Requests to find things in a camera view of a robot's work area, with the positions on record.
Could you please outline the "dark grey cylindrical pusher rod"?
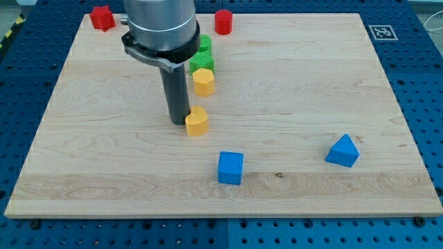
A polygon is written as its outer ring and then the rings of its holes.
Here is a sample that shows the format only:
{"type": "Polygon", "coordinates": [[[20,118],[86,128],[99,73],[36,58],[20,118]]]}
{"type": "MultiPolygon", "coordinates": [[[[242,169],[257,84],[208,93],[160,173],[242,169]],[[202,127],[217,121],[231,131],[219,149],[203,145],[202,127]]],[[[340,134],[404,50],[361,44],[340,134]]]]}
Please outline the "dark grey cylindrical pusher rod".
{"type": "Polygon", "coordinates": [[[180,64],[171,72],[161,68],[160,74],[171,122],[184,125],[190,114],[185,66],[180,64]]]}

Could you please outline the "black flange with metal bracket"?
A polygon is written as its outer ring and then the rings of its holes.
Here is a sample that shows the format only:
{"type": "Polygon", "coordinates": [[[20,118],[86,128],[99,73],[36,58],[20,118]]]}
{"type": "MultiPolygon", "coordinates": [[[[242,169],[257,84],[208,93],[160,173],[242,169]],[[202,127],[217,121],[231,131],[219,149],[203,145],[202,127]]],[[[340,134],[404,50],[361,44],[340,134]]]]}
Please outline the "black flange with metal bracket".
{"type": "Polygon", "coordinates": [[[121,40],[125,52],[135,60],[171,73],[179,64],[189,60],[199,51],[200,25],[197,23],[196,31],[188,43],[173,50],[159,51],[141,46],[129,31],[121,37],[121,40]]]}

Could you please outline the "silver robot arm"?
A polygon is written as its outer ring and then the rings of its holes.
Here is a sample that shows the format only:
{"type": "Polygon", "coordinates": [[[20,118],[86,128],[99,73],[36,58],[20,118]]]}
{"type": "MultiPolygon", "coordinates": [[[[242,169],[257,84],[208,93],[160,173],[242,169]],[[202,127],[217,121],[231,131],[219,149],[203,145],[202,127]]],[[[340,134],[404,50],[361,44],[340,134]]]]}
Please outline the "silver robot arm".
{"type": "Polygon", "coordinates": [[[183,125],[190,113],[184,62],[200,47],[193,0],[124,0],[121,40],[125,52],[159,68],[171,122],[183,125]]]}

